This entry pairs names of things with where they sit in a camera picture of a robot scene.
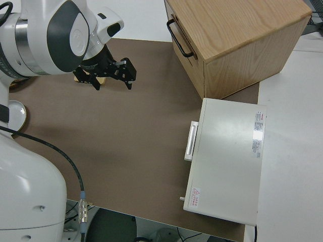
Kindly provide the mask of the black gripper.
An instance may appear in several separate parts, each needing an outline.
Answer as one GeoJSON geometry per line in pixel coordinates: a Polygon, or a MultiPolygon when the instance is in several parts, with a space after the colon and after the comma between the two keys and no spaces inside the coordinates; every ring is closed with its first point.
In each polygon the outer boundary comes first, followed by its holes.
{"type": "Polygon", "coordinates": [[[108,47],[104,45],[97,55],[84,59],[73,74],[78,83],[90,84],[97,91],[100,90],[101,84],[96,76],[111,76],[124,82],[128,90],[131,90],[137,71],[127,57],[116,62],[108,47]]]}

